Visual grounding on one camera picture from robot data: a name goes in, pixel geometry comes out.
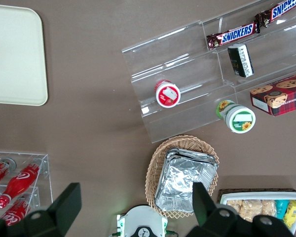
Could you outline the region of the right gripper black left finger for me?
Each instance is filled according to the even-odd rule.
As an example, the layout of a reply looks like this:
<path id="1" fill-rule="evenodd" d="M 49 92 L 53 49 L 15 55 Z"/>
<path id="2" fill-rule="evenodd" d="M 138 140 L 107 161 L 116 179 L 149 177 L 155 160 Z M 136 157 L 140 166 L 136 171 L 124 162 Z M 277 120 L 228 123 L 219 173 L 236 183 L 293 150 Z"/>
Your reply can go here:
<path id="1" fill-rule="evenodd" d="M 70 183 L 45 210 L 28 214 L 15 225 L 15 237 L 64 237 L 81 211 L 81 185 Z"/>

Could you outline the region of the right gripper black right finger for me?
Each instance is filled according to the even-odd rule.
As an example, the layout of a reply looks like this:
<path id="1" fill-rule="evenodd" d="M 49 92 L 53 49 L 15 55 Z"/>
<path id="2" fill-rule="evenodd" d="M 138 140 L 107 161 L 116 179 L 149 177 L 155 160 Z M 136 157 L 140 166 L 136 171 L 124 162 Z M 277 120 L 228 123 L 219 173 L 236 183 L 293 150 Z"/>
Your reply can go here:
<path id="1" fill-rule="evenodd" d="M 231 237 L 235 234 L 237 217 L 228 208 L 217 207 L 202 183 L 193 183 L 192 205 L 198 225 L 188 237 Z"/>

